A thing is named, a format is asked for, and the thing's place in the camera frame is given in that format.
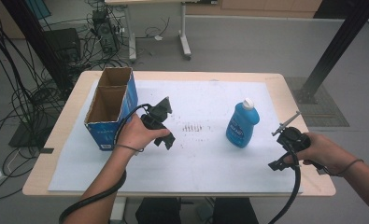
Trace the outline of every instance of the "floor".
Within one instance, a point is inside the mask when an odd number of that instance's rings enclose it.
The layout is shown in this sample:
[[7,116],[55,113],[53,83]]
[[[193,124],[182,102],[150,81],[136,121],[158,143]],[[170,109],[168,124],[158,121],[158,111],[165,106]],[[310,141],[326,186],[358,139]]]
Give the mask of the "floor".
[[[280,73],[284,77],[307,77],[327,48],[342,21],[287,20],[254,18],[188,17],[187,37],[192,59],[182,56],[176,28],[171,21],[163,41],[139,39],[138,59],[134,70],[258,72]],[[26,51],[23,41],[18,48]],[[312,127],[323,133],[369,164],[369,24],[366,24],[323,83],[333,97],[350,127]],[[9,104],[12,87],[0,66],[0,119],[12,110]],[[8,119],[0,132],[0,166],[13,151],[7,143],[19,124]],[[17,167],[20,160],[7,166]],[[34,160],[20,167],[31,168]],[[0,196],[20,189],[26,175],[10,178],[0,188]],[[334,177],[333,197],[298,197],[278,223],[369,223],[369,208],[346,183]],[[260,223],[271,220],[283,207],[286,197],[251,198]],[[0,200],[0,223],[56,223],[60,213],[74,197],[28,197],[18,192]],[[193,204],[182,206],[183,223],[204,223],[196,208],[207,203],[204,198],[183,199]],[[141,199],[130,198],[125,209],[127,223],[136,223],[135,210]]]

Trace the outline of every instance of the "desk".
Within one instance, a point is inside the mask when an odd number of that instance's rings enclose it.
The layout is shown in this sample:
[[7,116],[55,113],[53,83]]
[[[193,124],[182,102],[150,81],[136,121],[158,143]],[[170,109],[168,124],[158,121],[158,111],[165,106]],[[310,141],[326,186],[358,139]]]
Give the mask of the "desk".
[[[92,87],[92,84],[101,76],[102,72],[87,71],[81,74],[76,87],[73,89],[64,110],[53,128],[45,147],[54,148],[50,154],[41,154],[30,173],[24,187],[26,195],[54,196],[54,195],[80,195],[81,192],[48,191],[52,176],[55,172],[60,153],[64,147],[68,135],[77,119],[79,110]],[[255,74],[255,73],[202,73],[202,72],[147,72],[134,71],[135,80],[177,80],[177,81],[236,81],[236,82],[262,82],[265,83],[271,96],[272,103],[280,121],[287,120],[298,110],[292,99],[291,92],[283,78],[279,74]],[[292,124],[301,132],[307,132],[304,120],[299,117]],[[332,196],[335,188],[331,178],[327,175],[318,175],[313,166],[303,166],[301,196]],[[120,194],[119,196],[146,196],[146,194]],[[165,193],[153,193],[154,196],[165,196]],[[277,196],[279,194],[251,194],[251,193],[180,193],[176,196]]]
[[106,0],[107,5],[120,6],[125,15],[126,26],[129,34],[129,60],[134,63],[136,60],[135,52],[135,33],[132,31],[131,18],[129,12],[129,5],[131,4],[159,4],[159,3],[180,3],[181,4],[181,30],[178,31],[178,36],[181,41],[181,46],[184,51],[184,56],[191,58],[190,46],[188,45],[187,36],[185,34],[185,14],[186,4],[182,0]]

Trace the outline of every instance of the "cardboard box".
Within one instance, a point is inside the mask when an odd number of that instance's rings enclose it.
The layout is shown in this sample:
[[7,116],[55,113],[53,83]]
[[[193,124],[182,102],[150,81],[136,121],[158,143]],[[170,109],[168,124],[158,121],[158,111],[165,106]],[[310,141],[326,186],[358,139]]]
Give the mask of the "cardboard box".
[[115,133],[137,101],[132,68],[105,68],[85,118],[85,126],[101,150],[114,148]]

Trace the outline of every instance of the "blue plastic bottle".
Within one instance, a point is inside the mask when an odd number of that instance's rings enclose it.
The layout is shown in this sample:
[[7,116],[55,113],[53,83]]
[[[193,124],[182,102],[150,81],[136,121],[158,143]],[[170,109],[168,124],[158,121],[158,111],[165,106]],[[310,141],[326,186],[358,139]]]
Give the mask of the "blue plastic bottle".
[[227,127],[227,138],[237,147],[245,147],[253,135],[254,125],[260,121],[260,116],[254,108],[254,103],[246,98],[234,108],[234,114]]

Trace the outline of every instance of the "black pole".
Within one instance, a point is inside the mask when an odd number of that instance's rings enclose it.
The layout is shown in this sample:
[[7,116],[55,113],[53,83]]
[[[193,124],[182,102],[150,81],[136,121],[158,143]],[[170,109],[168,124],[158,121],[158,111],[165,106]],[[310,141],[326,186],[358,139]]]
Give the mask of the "black pole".
[[1,0],[1,2],[50,73],[56,86],[61,91],[63,98],[67,99],[74,85],[69,79],[64,66],[60,63],[55,52],[48,44],[38,19],[27,6],[26,1]]
[[314,98],[316,91],[368,19],[369,0],[360,0],[344,20],[344,23],[339,28],[329,47],[324,51],[304,86],[300,90],[294,91],[297,103],[316,103]]

